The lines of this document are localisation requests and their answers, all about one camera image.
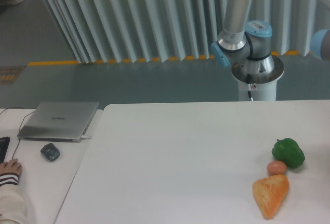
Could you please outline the person's hand on mouse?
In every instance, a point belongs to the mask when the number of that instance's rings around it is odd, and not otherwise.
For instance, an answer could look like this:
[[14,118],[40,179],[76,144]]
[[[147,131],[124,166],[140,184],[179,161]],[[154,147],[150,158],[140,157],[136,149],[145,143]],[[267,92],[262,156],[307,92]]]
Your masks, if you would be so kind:
[[18,159],[11,159],[7,162],[3,162],[0,164],[1,175],[15,174],[17,176],[20,176],[22,170],[22,164],[18,161]]

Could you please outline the forearm in cream sleeve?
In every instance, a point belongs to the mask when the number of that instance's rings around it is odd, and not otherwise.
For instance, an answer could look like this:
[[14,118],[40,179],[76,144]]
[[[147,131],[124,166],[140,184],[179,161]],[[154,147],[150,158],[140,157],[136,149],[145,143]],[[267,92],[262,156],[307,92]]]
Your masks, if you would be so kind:
[[1,174],[1,223],[29,223],[19,175]]

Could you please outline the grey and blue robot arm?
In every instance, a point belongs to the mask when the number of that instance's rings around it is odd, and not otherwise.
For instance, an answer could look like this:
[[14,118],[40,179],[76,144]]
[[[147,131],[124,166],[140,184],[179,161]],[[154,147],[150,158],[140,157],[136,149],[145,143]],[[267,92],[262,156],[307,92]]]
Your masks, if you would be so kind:
[[231,66],[243,58],[261,60],[278,51],[295,49],[302,55],[329,61],[329,29],[315,31],[317,2],[329,0],[270,0],[271,20],[251,20],[252,0],[227,0],[224,24],[211,50],[219,63]]

